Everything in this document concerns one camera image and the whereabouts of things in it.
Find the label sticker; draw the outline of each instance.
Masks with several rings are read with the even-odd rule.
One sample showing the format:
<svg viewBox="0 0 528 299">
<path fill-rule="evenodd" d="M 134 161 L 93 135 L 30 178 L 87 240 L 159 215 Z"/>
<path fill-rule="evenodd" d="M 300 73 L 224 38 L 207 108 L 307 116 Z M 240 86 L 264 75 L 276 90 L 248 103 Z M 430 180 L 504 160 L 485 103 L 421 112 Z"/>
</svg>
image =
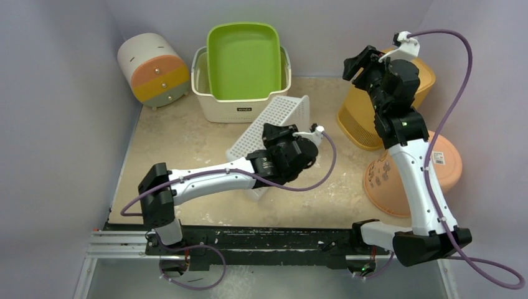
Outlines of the label sticker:
<svg viewBox="0 0 528 299">
<path fill-rule="evenodd" d="M 433 151 L 433 163 L 445 165 L 444 153 L 442 151 Z"/>
</svg>

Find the white storage bin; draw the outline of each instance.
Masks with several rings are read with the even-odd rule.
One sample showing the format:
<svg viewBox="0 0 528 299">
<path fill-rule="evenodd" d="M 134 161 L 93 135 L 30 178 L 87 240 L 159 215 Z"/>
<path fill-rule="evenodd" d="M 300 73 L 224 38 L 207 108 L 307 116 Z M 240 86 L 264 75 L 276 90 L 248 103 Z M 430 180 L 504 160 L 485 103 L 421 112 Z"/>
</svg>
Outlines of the white storage bin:
<svg viewBox="0 0 528 299">
<path fill-rule="evenodd" d="M 191 88 L 198 96 L 205 118 L 214 123 L 250 123 L 277 95 L 286 95 L 291 86 L 290 58 L 281 47 L 282 90 L 271 92 L 267 98 L 253 100 L 217 100 L 209 90 L 207 77 L 207 47 L 196 51 L 191 67 Z"/>
</svg>

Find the beige floor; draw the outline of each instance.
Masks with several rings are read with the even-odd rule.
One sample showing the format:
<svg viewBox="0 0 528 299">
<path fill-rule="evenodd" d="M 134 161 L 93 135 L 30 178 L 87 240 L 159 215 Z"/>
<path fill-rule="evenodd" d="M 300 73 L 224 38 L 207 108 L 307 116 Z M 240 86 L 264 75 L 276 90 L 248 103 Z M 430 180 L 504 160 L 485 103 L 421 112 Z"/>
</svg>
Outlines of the beige floor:
<svg viewBox="0 0 528 299">
<path fill-rule="evenodd" d="M 227 191 L 193 199 L 175 207 L 183 224 L 247 225 L 273 227 L 350 227 L 353 222 L 377 218 L 387 224 L 410 226 L 410 219 L 387 215 L 366 197 L 362 176 L 378 153 L 354 146 L 336 123 L 336 113 L 350 87 L 338 78 L 294 78 L 289 96 L 309 95 L 311 120 L 325 127 L 337 145 L 337 165 L 319 188 L 308 192 L 269 190 L 258 202 L 242 191 Z M 125 161 L 110 223 L 140 224 L 140 217 L 122 217 L 122 207 L 137 196 L 138 183 L 149 168 L 166 162 L 169 169 L 194 169 L 225 163 L 231 147 L 248 124 L 209 123 L 196 96 L 190 94 L 154 112 L 144 107 Z M 309 186 L 319 181 L 332 158 L 323 141 L 320 158 L 289 186 Z M 139 204 L 130 209 L 139 212 Z"/>
</svg>

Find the green tray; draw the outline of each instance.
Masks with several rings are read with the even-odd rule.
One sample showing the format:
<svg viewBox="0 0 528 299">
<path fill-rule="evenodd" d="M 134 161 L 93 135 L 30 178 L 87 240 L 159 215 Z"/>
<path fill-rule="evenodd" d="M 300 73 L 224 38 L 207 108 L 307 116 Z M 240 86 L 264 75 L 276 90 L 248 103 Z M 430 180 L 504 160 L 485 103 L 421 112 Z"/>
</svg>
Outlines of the green tray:
<svg viewBox="0 0 528 299">
<path fill-rule="evenodd" d="M 218 100 L 267 98 L 281 90 L 278 33 L 257 22 L 214 27 L 207 36 L 207 68 L 211 93 Z"/>
</svg>

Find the black mounting base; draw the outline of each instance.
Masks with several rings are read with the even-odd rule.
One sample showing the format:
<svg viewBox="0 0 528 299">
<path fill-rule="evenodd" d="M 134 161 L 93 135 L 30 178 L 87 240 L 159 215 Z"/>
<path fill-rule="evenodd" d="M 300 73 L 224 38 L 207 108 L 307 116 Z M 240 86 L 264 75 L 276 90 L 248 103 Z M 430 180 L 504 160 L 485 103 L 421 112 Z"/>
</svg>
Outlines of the black mounting base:
<svg viewBox="0 0 528 299">
<path fill-rule="evenodd" d="M 369 245 L 356 247 L 353 240 L 357 238 L 351 229 L 182 225 L 182 231 L 184 240 L 173 248 L 203 243 L 218 249 L 229 265 L 317 265 L 361 272 L 372 251 Z M 159 246 L 154 234 L 147 238 L 152 245 L 147 245 L 146 255 L 175 254 Z M 379 247 L 376 252 L 388 254 Z M 192 249 L 189 256 L 192 271 L 206 271 L 210 265 L 222 264 L 212 250 Z"/>
</svg>

